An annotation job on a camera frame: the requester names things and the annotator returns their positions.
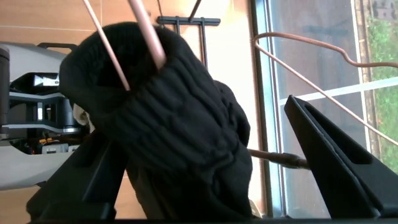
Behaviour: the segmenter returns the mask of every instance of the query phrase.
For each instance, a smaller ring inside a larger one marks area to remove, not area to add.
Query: beige wall
[[[157,1],[143,2],[154,22],[159,16]],[[126,0],[90,0],[90,3],[103,26],[121,21],[135,21]],[[187,17],[195,1],[163,0],[160,3],[164,16]],[[95,31],[81,0],[0,0],[0,5],[0,41],[79,44]],[[196,15],[221,19],[218,27],[206,28],[209,71],[214,79],[225,82],[234,91],[252,127],[249,147],[258,149],[248,7],[246,0],[203,0]],[[181,35],[200,58],[200,30],[197,27],[181,26]],[[25,213],[21,214],[25,202],[34,192],[35,188],[0,192],[0,202],[4,198],[13,200],[10,198],[15,197],[13,208],[18,211],[7,212],[2,208],[8,205],[0,203],[0,222],[11,222],[10,218],[14,217],[27,219]],[[250,198],[263,210],[260,167],[256,159],[253,160]],[[144,215],[127,178],[121,186],[116,208],[118,217],[142,218]]]

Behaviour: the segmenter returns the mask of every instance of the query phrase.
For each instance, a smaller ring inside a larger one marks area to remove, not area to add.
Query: ruffled black fabric
[[[60,91],[129,154],[148,218],[251,218],[250,127],[233,92],[171,30],[156,28],[167,56],[159,72],[136,23],[104,31],[132,90],[123,90],[94,33],[62,62]]]

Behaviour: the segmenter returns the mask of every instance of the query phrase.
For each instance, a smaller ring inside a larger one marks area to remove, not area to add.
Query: blue window trim
[[[251,0],[252,31],[254,35],[269,32],[271,17],[268,0]],[[263,38],[259,41],[265,50],[272,50],[272,40]],[[262,150],[279,152],[277,134],[276,91],[273,79],[275,72],[272,60],[254,49],[256,64],[256,85],[259,100]],[[286,214],[282,185],[282,170],[279,165],[264,162],[264,193],[269,217],[281,217]]]

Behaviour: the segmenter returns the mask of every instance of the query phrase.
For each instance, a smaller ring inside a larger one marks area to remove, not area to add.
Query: window
[[[397,0],[253,0],[254,33],[274,31],[328,42],[362,62],[398,61]],[[294,40],[262,39],[263,48],[289,64],[378,130],[397,139],[398,70],[356,68],[332,50]],[[303,156],[284,113],[289,95],[308,101],[365,149],[398,172],[398,149],[266,55],[256,52],[260,105],[268,151]],[[268,212],[273,217],[330,217],[310,171],[266,165]]]

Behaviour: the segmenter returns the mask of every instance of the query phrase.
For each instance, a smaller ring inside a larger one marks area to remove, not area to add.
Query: green grass
[[[372,62],[398,62],[398,24],[372,19],[369,21],[369,45]],[[398,69],[372,69],[373,81],[398,77]],[[377,127],[382,133],[398,139],[398,86],[374,92]],[[398,173],[398,147],[381,139],[381,161]]]

